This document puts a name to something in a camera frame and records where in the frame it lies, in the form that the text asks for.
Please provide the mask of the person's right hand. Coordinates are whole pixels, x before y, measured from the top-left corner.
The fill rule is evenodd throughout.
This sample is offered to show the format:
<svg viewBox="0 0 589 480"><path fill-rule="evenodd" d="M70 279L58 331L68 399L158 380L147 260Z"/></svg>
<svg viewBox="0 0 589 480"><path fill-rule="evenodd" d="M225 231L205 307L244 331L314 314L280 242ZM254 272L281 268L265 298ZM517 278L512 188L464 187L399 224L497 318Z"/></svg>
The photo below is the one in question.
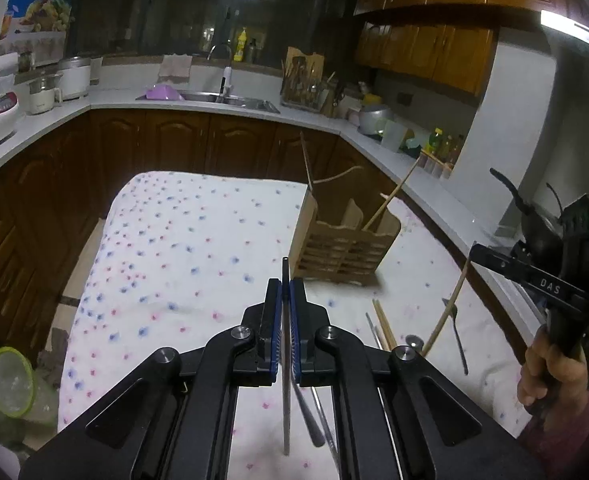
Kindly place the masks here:
<svg viewBox="0 0 589 480"><path fill-rule="evenodd" d="M526 351L517 386L519 402L525 408L533 408L542 401L537 422L544 431L560 431L585 412L589 405L588 384L583 351L572 358L565 356L557 344L551 343L542 325Z"/></svg>

